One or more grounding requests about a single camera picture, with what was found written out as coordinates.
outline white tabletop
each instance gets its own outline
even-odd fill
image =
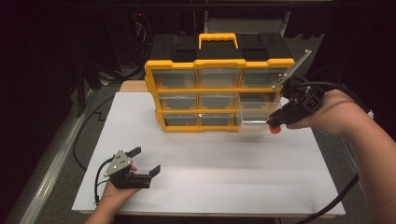
[[[118,92],[73,210],[94,210],[96,172],[118,150],[142,147],[138,174],[161,172],[120,212],[170,216],[283,217],[316,213],[337,191],[310,129],[278,134],[164,133],[147,92]],[[99,187],[102,195],[104,185]],[[337,204],[328,215],[343,215]]]

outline yellow handle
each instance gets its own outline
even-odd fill
[[[200,34],[198,48],[202,46],[202,41],[220,41],[220,40],[232,40],[235,44],[235,48],[238,49],[238,43],[236,42],[236,35],[231,33],[226,34]]]

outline person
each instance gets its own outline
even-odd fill
[[[326,92],[317,112],[287,126],[289,129],[308,127],[339,136],[351,145],[372,222],[396,223],[395,141],[341,91]],[[116,189],[107,182],[102,200],[87,223],[109,223],[137,192],[138,189]]]

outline yellow and black tool box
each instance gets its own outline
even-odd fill
[[[156,35],[146,84],[165,132],[267,128],[294,64],[280,34]]]

